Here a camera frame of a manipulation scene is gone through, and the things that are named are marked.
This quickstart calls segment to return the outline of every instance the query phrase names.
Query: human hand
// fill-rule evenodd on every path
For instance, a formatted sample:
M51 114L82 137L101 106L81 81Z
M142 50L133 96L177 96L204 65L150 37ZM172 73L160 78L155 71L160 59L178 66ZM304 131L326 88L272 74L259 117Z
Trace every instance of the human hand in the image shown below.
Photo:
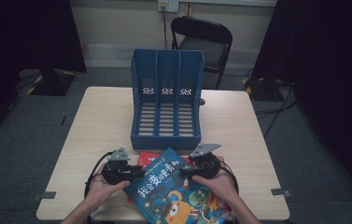
M217 156L217 159L221 163L221 167L226 169L224 158ZM234 183L231 179L231 176L222 169L220 169L218 174L212 179L206 179L199 175L194 175L192 180L207 186L213 191L215 195L217 195L217 197L224 200L225 202L228 202L235 195L239 197L237 190L234 188Z
M108 200L111 195L120 189L124 189L130 185L130 181L124 180L117 185L110 185L106 183L103 176L101 175L104 164L97 170L94 174L94 178L91 183L91 188L89 189L88 194L86 195L85 200L88 200L92 203L96 209L103 203Z

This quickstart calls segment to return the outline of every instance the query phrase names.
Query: wall outlet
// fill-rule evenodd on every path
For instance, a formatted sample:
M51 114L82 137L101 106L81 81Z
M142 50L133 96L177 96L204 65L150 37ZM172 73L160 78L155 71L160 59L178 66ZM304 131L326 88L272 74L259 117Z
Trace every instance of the wall outlet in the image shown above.
M178 1L158 0L158 11L178 12Z

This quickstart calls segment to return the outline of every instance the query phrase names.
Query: book cover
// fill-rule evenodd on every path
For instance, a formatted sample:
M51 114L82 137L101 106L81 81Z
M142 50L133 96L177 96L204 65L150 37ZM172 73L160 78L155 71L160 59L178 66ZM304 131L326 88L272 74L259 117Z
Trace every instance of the book cover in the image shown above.
M167 148L124 191L150 223L222 223L231 208L209 188L183 176L180 168L192 167Z

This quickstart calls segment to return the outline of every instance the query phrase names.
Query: black stand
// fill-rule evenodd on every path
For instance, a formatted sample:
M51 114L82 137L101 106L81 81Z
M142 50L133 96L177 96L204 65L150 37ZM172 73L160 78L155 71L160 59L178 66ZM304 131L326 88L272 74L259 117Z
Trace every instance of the black stand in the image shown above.
M284 97L275 83L248 79L244 85L251 101L284 102Z
M39 69L41 76L29 90L31 95L65 96L75 78L75 74L55 71L54 69Z

